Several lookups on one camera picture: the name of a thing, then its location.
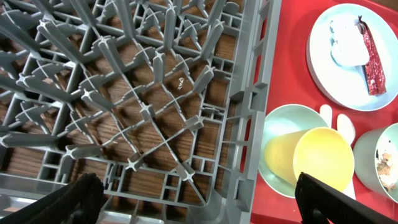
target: spoon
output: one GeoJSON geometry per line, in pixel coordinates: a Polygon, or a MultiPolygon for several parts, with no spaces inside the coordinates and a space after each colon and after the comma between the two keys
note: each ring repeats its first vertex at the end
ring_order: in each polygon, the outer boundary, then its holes
{"type": "Polygon", "coordinates": [[[332,111],[329,105],[322,105],[319,109],[319,114],[325,120],[329,128],[331,128],[332,111]]]}
{"type": "Polygon", "coordinates": [[[348,144],[352,144],[355,139],[355,127],[345,114],[337,117],[337,131],[346,139],[348,144]]]}

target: bowl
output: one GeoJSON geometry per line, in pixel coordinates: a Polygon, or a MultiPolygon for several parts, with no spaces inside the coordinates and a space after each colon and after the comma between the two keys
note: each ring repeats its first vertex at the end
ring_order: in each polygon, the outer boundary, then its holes
{"type": "Polygon", "coordinates": [[[340,192],[354,175],[351,146],[326,127],[297,131],[271,139],[265,148],[267,167],[294,187],[304,172],[340,192]]]}
{"type": "Polygon", "coordinates": [[[267,143],[277,136],[318,127],[327,127],[327,123],[316,111],[303,105],[284,105],[274,109],[266,116],[259,173],[272,190],[285,197],[294,198],[295,187],[272,173],[266,165],[264,151],[267,143]]]}
{"type": "Polygon", "coordinates": [[[398,40],[388,23],[372,10],[357,4],[339,4],[323,12],[307,41],[307,65],[317,87],[335,103],[358,111],[379,110],[398,94],[398,40]],[[387,92],[369,96],[362,67],[343,67],[331,56],[330,21],[341,15],[362,16],[369,26],[386,77],[387,92]]]}
{"type": "Polygon", "coordinates": [[[377,174],[376,151],[388,140],[398,146],[398,123],[368,131],[359,137],[354,146],[355,174],[367,188],[398,203],[398,190],[388,192],[377,174]]]}

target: red wrapper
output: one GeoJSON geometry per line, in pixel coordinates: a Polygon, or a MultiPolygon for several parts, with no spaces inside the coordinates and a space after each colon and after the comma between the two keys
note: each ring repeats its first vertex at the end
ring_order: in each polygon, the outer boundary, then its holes
{"type": "Polygon", "coordinates": [[[365,65],[366,81],[368,83],[369,95],[380,95],[386,90],[386,77],[384,76],[380,56],[374,44],[373,36],[368,25],[359,17],[362,25],[363,40],[369,52],[369,61],[365,65]]]}

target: light green bowl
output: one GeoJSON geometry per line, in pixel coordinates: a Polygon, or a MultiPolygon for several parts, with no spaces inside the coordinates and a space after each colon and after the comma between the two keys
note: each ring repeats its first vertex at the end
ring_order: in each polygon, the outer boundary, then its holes
{"type": "Polygon", "coordinates": [[[359,137],[354,147],[355,174],[367,188],[398,203],[398,190],[392,190],[391,193],[386,191],[377,174],[376,149],[380,146],[382,138],[388,138],[398,146],[398,123],[368,131],[359,137]]]}
{"type": "Polygon", "coordinates": [[[284,134],[327,126],[325,120],[315,110],[303,105],[284,105],[274,109],[266,116],[262,134],[259,172],[268,186],[285,197],[295,198],[295,187],[274,175],[266,165],[264,150],[268,141],[284,134]]]}

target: dish rack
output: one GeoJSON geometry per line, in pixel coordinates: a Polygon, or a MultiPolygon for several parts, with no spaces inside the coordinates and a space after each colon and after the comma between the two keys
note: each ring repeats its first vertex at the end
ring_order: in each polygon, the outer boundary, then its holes
{"type": "MultiPolygon", "coordinates": [[[[16,147],[40,152],[43,157],[36,177],[0,173],[0,195],[7,202],[1,210],[24,207],[63,187],[76,175],[76,164],[83,161],[104,167],[103,174],[98,174],[105,194],[101,222],[249,223],[281,0],[243,1],[242,11],[227,0],[213,1],[211,9],[204,0],[2,3],[0,39],[12,40],[19,47],[0,51],[4,70],[0,100],[7,105],[0,126],[0,165],[9,162],[7,150],[16,147]],[[191,14],[193,8],[200,14],[191,14]],[[121,26],[109,25],[115,18],[121,26]],[[148,32],[157,38],[149,37],[148,32]],[[199,33],[205,33],[204,41],[199,33]],[[232,60],[215,54],[223,34],[236,38],[232,60]],[[77,43],[72,41],[76,36],[77,43]],[[187,38],[194,47],[183,45],[187,38]],[[121,56],[120,47],[125,45],[134,46],[128,52],[129,60],[121,56]],[[99,60],[107,63],[109,72],[95,73],[89,67],[99,60]],[[194,75],[200,62],[206,65],[194,75]],[[131,72],[141,65],[150,71],[143,76],[149,81],[142,82],[142,77],[131,72]],[[187,90],[181,93],[171,88],[167,80],[172,77],[178,78],[177,90],[187,90]],[[205,100],[212,80],[227,83],[221,106],[205,100]],[[122,97],[105,93],[110,83],[123,91],[122,97]],[[160,98],[167,101],[163,105],[142,99],[143,94],[159,89],[160,98]],[[184,110],[184,102],[191,97],[199,99],[195,114],[184,110]],[[121,115],[120,109],[132,101],[138,108],[136,121],[121,115]],[[178,130],[159,126],[167,123],[168,118],[161,117],[170,110],[183,121],[178,130]],[[49,124],[46,116],[51,111],[54,120],[49,124]],[[98,139],[90,127],[105,116],[113,120],[112,135],[98,139]],[[217,127],[210,157],[195,153],[206,123],[217,127]],[[26,125],[35,132],[24,131],[26,125]],[[150,136],[153,145],[142,150],[130,133],[147,126],[158,136],[150,136]],[[65,143],[73,133],[84,140],[65,143]],[[183,134],[192,139],[184,158],[173,143],[183,134]],[[109,150],[121,144],[131,148],[123,161],[113,159],[109,150]],[[171,161],[169,170],[157,167],[156,161],[151,163],[150,155],[157,152],[171,161]],[[199,176],[208,179],[204,187],[196,180],[199,176]],[[158,195],[145,192],[155,185],[158,195]],[[181,200],[187,187],[199,198],[197,203],[181,200]],[[115,200],[135,204],[118,209],[115,200]],[[172,211],[183,215],[176,218],[170,215],[172,211]]],[[[97,167],[91,171],[102,172],[97,167]]]]}

